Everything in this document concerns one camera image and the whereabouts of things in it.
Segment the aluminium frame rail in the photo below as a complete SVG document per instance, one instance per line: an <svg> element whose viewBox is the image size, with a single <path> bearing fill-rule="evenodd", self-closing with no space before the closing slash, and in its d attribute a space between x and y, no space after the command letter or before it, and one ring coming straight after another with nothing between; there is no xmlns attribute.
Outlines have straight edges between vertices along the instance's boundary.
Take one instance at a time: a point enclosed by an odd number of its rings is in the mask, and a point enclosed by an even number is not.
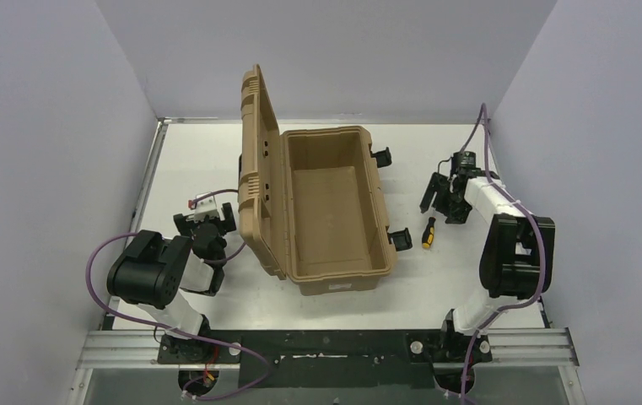
<svg viewBox="0 0 642 405"><path fill-rule="evenodd" d="M579 359L565 329L491 329L492 366L577 367ZM159 362L159 344L150 330L93 331L77 362L78 370L202 370L203 364Z"/></svg>

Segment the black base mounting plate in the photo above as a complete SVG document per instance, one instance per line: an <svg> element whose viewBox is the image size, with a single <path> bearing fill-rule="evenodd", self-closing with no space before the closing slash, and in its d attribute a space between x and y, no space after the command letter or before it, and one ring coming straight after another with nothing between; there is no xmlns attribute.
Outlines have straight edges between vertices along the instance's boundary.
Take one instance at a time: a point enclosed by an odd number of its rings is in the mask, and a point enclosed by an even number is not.
<svg viewBox="0 0 642 405"><path fill-rule="evenodd" d="M261 375L260 388L434 387L457 379L461 362L440 350L437 330L211 331L210 338L239 344L265 361L226 347L163 336L158 363L236 366L244 385Z"/></svg>

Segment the tan plastic toolbox bin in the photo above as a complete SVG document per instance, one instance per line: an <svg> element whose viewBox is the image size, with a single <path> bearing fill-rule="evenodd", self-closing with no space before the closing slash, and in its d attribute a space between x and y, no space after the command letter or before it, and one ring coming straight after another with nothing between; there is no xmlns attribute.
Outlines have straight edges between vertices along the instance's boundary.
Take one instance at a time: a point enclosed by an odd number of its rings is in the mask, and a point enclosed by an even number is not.
<svg viewBox="0 0 642 405"><path fill-rule="evenodd" d="M391 152L361 126L282 131L259 66L240 113L238 229L262 268L306 296L376 288L413 245L390 229L380 169Z"/></svg>

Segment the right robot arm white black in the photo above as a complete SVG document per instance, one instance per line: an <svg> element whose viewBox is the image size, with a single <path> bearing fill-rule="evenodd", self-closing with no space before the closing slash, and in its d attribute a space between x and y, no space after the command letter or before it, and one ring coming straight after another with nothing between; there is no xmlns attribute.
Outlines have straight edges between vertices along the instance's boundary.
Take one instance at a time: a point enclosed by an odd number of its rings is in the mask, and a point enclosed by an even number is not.
<svg viewBox="0 0 642 405"><path fill-rule="evenodd" d="M459 225L477 213L488 225L488 235L478 265L479 285L446 316L438 349L452 362L469 353L471 359L483 360L489 355L486 340L473 334L484 332L508 307L548 290L555 223L521 209L496 173L477 166L475 153L455 152L447 161L449 174L433 173L419 204L421 213L431 212L423 246L432 246L438 217Z"/></svg>

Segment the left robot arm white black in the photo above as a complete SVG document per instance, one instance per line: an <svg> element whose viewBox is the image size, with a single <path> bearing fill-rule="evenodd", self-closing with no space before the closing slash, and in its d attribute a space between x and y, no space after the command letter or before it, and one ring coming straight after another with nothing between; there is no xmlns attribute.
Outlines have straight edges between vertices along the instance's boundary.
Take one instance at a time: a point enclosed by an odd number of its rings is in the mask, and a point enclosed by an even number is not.
<svg viewBox="0 0 642 405"><path fill-rule="evenodd" d="M112 265L107 290L170 327L160 346L193 364L213 358L208 318L194 310L184 293L214 297L228 261L225 236L236 229L231 203L212 197L174 215L178 234L171 239L143 229Z"/></svg>

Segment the yellow black handled screwdriver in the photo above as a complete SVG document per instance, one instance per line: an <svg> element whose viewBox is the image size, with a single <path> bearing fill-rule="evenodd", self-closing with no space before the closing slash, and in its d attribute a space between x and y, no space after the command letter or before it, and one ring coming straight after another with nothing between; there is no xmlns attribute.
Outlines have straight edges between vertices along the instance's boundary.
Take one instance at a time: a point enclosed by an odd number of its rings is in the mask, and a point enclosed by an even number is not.
<svg viewBox="0 0 642 405"><path fill-rule="evenodd" d="M436 217L430 216L428 218L427 224L425 225L424 232L422 234L421 242L424 249L429 249L434 242L434 225Z"/></svg>

